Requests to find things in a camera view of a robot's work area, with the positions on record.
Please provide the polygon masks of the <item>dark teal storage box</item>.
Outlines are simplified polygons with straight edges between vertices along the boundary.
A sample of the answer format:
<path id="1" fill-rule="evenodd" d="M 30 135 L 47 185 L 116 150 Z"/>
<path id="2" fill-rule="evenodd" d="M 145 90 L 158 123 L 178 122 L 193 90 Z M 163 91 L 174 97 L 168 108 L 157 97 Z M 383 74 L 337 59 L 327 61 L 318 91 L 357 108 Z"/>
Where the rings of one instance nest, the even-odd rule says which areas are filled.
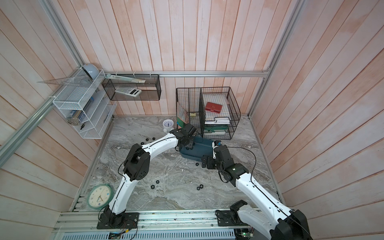
<path id="1" fill-rule="evenodd" d="M 180 154 L 186 159 L 201 162 L 203 156 L 213 156 L 213 140 L 195 137 L 192 149 L 182 148 Z"/>

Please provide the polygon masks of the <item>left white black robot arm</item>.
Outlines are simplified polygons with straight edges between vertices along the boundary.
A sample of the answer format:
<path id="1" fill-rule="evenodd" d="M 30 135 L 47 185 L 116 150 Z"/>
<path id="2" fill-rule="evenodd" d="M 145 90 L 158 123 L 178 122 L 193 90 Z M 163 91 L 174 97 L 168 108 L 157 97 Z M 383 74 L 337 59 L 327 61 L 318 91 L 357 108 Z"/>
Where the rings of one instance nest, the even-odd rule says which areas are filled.
<path id="1" fill-rule="evenodd" d="M 109 205 L 100 215 L 97 229 L 135 228 L 137 222 L 125 211 L 134 188 L 149 173 L 150 161 L 170 149 L 191 148 L 195 132 L 196 128 L 193 125 L 186 124 L 182 129 L 171 130 L 164 137 L 149 144 L 133 145 L 123 162 L 124 174 L 121 183 Z"/>

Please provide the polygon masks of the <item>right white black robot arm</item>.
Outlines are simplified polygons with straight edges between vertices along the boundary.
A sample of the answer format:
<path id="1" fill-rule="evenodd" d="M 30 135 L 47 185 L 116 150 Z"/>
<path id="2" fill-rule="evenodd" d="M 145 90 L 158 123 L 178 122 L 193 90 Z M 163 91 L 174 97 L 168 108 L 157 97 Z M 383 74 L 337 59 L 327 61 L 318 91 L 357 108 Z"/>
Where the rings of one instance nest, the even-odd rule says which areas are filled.
<path id="1" fill-rule="evenodd" d="M 212 143 L 213 155 L 202 157 L 202 167 L 217 170 L 223 183 L 231 183 L 260 209 L 253 210 L 239 201 L 233 205 L 234 221 L 247 224 L 269 240 L 311 240 L 306 216 L 285 206 L 253 177 L 240 163 L 235 163 L 229 148 L 220 141 Z"/>

